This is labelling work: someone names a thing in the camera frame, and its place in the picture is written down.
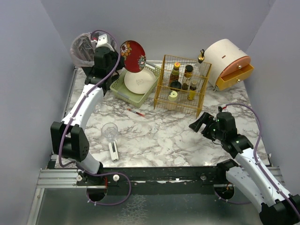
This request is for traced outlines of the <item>cream round plate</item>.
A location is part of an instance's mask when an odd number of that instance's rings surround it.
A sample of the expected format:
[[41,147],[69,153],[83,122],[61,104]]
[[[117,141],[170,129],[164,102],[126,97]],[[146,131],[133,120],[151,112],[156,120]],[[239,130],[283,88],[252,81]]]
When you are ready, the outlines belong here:
[[124,76],[125,86],[135,94],[145,94],[150,90],[155,81],[155,75],[147,68],[138,73],[128,71]]

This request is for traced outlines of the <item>yellow-lid sauce jar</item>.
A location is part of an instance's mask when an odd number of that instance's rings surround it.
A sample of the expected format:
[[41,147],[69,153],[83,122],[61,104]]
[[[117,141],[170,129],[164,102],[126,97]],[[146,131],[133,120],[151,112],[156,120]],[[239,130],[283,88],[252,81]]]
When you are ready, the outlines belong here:
[[169,84],[168,86],[171,86],[171,83],[174,81],[178,81],[179,79],[179,70],[180,70],[180,63],[179,62],[175,62],[173,69],[171,71],[170,77],[169,77]]

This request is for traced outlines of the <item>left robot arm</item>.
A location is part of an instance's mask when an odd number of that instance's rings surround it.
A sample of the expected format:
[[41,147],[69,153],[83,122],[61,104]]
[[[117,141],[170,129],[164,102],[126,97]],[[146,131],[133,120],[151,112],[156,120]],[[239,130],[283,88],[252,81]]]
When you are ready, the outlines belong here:
[[85,128],[90,116],[112,83],[117,69],[123,68],[115,48],[97,47],[94,66],[88,71],[82,93],[72,110],[60,122],[53,122],[50,131],[52,148],[59,165],[76,165],[82,177],[101,180],[105,176],[103,164],[89,152],[90,143]]

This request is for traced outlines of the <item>black-lid glass jar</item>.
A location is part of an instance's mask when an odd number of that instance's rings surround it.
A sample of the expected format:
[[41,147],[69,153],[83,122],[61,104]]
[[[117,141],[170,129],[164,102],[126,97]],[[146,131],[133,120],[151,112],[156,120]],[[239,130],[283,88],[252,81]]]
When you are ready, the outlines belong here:
[[170,83],[170,90],[179,92],[181,90],[181,83],[177,80]]

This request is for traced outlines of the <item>red floral plate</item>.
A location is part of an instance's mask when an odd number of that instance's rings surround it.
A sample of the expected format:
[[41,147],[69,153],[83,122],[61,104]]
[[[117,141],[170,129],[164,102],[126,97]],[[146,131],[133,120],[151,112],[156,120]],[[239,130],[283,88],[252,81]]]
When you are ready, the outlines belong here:
[[124,58],[125,69],[132,73],[142,71],[146,64],[146,54],[143,47],[136,41],[125,41],[120,47],[121,56]]

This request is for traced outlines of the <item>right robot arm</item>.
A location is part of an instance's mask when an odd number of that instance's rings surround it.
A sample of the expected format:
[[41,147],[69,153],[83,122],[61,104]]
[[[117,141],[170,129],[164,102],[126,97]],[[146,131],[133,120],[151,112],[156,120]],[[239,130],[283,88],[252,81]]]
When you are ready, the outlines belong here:
[[256,207],[264,225],[294,225],[300,221],[300,196],[292,195],[269,171],[252,143],[238,133],[229,112],[213,116],[204,112],[189,125],[194,132],[212,141],[219,140],[232,159],[219,163],[222,177],[236,186]]

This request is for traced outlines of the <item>gold-spout oil bottle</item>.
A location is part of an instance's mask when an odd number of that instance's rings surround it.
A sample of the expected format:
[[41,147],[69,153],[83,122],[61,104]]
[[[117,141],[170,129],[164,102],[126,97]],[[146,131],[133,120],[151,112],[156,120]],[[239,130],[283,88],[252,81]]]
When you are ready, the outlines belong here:
[[198,58],[197,58],[197,74],[199,76],[202,76],[202,67],[203,67],[203,62],[205,60],[205,50],[202,49],[198,55]]

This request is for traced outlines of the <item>gold-cap pepper grinder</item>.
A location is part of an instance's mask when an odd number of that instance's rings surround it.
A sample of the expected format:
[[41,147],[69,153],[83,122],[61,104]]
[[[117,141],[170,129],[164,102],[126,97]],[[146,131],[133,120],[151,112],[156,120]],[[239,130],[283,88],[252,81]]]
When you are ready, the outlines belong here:
[[187,65],[185,67],[185,72],[182,80],[182,86],[181,86],[182,90],[188,90],[192,73],[193,73],[193,66]]

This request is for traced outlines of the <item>green-lid seasoning shaker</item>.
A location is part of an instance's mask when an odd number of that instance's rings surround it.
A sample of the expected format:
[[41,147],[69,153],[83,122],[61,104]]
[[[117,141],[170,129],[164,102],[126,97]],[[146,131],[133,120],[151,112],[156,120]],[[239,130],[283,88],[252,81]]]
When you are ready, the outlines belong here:
[[178,97],[178,93],[176,91],[172,90],[168,93],[167,99],[171,102],[174,102],[177,100],[177,97]]

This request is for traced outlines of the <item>small yellow spice bottle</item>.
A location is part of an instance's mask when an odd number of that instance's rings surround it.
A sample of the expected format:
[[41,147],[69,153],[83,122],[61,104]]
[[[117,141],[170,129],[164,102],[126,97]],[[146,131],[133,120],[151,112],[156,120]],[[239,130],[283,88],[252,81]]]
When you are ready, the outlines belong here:
[[189,93],[187,96],[187,99],[189,101],[192,101],[195,97],[195,93],[196,93],[196,89],[197,89],[197,81],[192,81],[189,87]]

